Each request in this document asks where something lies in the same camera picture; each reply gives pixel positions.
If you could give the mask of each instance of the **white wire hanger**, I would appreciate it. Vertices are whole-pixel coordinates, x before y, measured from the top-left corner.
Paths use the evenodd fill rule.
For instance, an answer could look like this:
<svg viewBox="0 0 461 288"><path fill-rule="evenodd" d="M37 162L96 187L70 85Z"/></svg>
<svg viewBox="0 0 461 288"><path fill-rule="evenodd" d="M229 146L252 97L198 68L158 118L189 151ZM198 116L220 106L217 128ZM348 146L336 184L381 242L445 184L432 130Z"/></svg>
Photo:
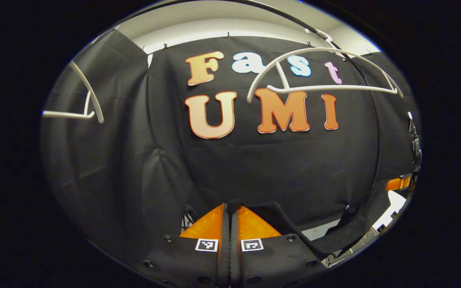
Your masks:
<svg viewBox="0 0 461 288"><path fill-rule="evenodd" d="M77 65L71 61L69 66L75 71L75 73L81 78L83 84L88 89L88 93L86 94L86 100L84 102L84 113L68 113L68 112L57 112L57 111L42 111L42 117L44 118L71 118L71 119L91 119L95 114L97 115L97 120L99 123L104 122L104 117L102 116L101 107L99 106L99 101L97 101L97 97L95 97L94 90L92 86L84 76L83 72L77 67ZM92 104L94 105L95 111L90 112L88 114L88 104L92 100Z"/></svg>
<svg viewBox="0 0 461 288"><path fill-rule="evenodd" d="M291 55L313 52L313 51L339 52L339 53L344 53L344 54L350 54L350 55L357 57L360 60L364 60L382 72L382 74L385 76L385 79L387 80L389 84L390 89L373 87L373 86L361 86L361 85L314 85L314 86L302 86L302 87L294 87L294 88L289 87L289 83L287 82L286 75L284 74L284 71L282 70L282 67L280 66L280 61L286 59L287 57ZM266 75L266 73L270 71L271 68L273 68L274 66L276 66L277 71L279 72L279 75L280 75L280 79L282 80L282 84L284 85L284 88L277 88L272 85L267 86L269 90L275 93L290 93L290 92L295 92L295 91L318 91L318 90L366 90L366 91L386 92L390 94L399 94L399 96L403 98L403 93L399 89L396 82L392 80L392 78L389 75L387 75L387 73L385 73L385 71L382 68L378 67L378 65L371 62L370 60L360 55L357 55L357 54L354 54L348 51L344 51L341 49L313 47L313 48L304 48L304 49L299 49L299 50L285 53L284 55L281 55L277 57L276 59L274 59L273 61L271 61L270 63L268 63L266 67L264 68L264 70L261 71L261 73L259 73L254 79L254 81L252 82L252 85L250 86L250 89L249 89L249 93L247 95L248 103L252 101L252 97L254 96L254 91L256 90L259 82L262 80L264 75Z"/></svg>

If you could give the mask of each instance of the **orange letter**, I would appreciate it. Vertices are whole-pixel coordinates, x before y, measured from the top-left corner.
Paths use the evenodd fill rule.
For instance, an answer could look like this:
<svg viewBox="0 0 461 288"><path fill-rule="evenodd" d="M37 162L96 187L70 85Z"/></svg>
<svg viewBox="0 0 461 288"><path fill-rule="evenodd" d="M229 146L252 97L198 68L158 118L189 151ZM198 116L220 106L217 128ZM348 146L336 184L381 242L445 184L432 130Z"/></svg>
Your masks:
<svg viewBox="0 0 461 288"><path fill-rule="evenodd" d="M304 91L289 93L286 104L280 97L267 88L257 89L256 96L261 98L262 123L257 128L260 133L273 133L277 126L273 124L273 116L282 131L285 131L291 115L293 122L289 125L291 131L307 131L310 126L307 123L305 114L305 98L307 94Z"/></svg>
<svg viewBox="0 0 461 288"><path fill-rule="evenodd" d="M222 138L234 129L234 99L238 95L235 92L222 92L214 98L222 106L222 124L209 126L205 115L205 104L209 102L206 95L193 96L184 101L190 110L190 126L193 133L204 139Z"/></svg>
<svg viewBox="0 0 461 288"><path fill-rule="evenodd" d="M326 130L335 130L339 127L337 120L335 120L335 97L330 94L321 95L321 99L325 102L325 109L327 113L327 122L325 122Z"/></svg>
<svg viewBox="0 0 461 288"><path fill-rule="evenodd" d="M223 53L216 51L186 59L186 63L190 63L192 71L192 77L188 80L188 85L194 86L213 80L214 75L207 73L207 68L213 72L218 70L216 59L223 59Z"/></svg>

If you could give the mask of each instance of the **ceiling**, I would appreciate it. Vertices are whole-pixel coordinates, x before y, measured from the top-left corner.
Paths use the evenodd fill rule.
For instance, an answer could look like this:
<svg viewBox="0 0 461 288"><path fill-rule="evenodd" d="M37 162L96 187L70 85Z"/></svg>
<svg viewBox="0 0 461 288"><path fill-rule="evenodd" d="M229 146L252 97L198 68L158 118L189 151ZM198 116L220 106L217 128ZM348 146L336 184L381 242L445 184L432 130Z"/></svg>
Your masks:
<svg viewBox="0 0 461 288"><path fill-rule="evenodd" d="M172 1L163 0L155 5ZM302 20L302 22L321 31L330 31L343 24L333 16L297 0L256 0L256 2L267 4L293 15ZM168 26L214 18L256 20L296 30L301 28L301 26L286 18L258 7L221 0L201 0L179 3L149 11L127 20L118 29L128 38L134 39Z"/></svg>

